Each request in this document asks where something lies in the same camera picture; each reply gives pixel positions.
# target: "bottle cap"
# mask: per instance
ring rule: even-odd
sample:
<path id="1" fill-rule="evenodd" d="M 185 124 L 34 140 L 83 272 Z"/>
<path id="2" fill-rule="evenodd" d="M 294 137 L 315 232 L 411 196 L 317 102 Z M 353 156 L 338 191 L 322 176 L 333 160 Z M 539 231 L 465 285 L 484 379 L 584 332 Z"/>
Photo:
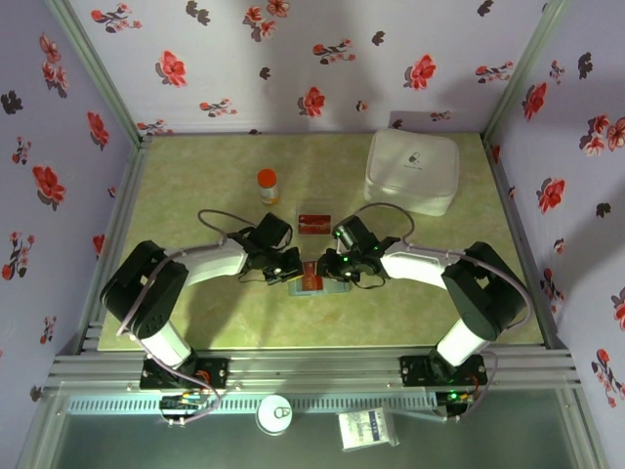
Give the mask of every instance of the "bottle cap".
<path id="1" fill-rule="evenodd" d="M 276 182 L 275 171 L 272 169 L 265 168 L 258 172 L 258 184 L 261 188 L 272 188 Z"/>

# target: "logo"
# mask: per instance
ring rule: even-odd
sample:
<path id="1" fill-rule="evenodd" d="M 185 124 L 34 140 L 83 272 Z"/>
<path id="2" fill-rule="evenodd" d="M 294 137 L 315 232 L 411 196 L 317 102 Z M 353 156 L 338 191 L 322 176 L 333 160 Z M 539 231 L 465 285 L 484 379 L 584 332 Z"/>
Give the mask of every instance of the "logo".
<path id="1" fill-rule="evenodd" d="M 404 164 L 403 167 L 409 169 L 418 169 L 419 171 L 421 171 L 423 168 L 421 167 L 420 159 L 421 153 L 419 151 L 415 151 L 408 157 L 408 162 L 410 164 Z"/>

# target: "white case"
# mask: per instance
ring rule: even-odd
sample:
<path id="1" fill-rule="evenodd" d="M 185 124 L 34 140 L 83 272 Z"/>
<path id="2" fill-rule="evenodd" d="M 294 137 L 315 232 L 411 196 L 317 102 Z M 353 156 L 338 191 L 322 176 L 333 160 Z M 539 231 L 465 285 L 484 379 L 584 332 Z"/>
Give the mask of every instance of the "white case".
<path id="1" fill-rule="evenodd" d="M 364 178 L 364 198 L 410 212 L 444 215 L 458 191 L 459 150 L 444 137 L 377 131 Z"/>

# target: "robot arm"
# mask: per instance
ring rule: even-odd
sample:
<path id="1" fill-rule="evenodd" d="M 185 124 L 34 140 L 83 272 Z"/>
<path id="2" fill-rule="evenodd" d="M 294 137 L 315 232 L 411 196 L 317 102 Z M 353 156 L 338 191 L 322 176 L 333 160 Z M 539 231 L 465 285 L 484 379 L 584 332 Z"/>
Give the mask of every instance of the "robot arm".
<path id="1" fill-rule="evenodd" d="M 361 274 L 385 279 L 409 278 L 446 289 L 460 319 L 430 352 L 429 372 L 447 381 L 457 368 L 511 324 L 525 306 L 521 294 L 507 281 L 475 264 L 486 264 L 517 279 L 486 243 L 476 242 L 462 253 L 407 245 L 397 237 L 378 241 L 360 219 L 352 216 L 335 227 L 337 249 L 328 249 L 317 262 L 317 274 L 358 283 Z M 487 280 L 482 286 L 479 280 Z"/>
<path id="2" fill-rule="evenodd" d="M 193 376 L 198 371 L 197 355 L 169 321 L 182 289 L 213 277 L 245 275 L 252 270 L 262 271 L 269 285 L 299 277 L 303 271 L 298 249 L 282 251 L 277 247 L 290 230 L 270 213 L 258 227 L 229 234 L 223 244 L 192 247 L 172 255 L 154 242 L 144 241 L 106 284 L 101 302 L 122 322 L 122 331 L 128 329 L 131 337 L 141 340 L 150 355 Z M 161 263 L 145 293 L 146 279 Z M 174 386 L 186 384 L 176 376 L 169 378 Z"/>

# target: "glass panel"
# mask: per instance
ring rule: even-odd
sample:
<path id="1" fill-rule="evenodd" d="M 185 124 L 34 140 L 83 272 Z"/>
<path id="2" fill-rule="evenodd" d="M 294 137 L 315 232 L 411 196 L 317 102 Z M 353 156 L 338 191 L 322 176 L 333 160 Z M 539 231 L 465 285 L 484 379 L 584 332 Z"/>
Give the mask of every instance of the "glass panel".
<path id="1" fill-rule="evenodd" d="M 399 446 L 342 452 L 338 417 L 296 413 L 282 436 L 253 414 L 212 415 L 169 428 L 154 415 L 69 415 L 59 469 L 573 468 L 553 391 L 491 392 L 461 423 L 394 415 Z"/>

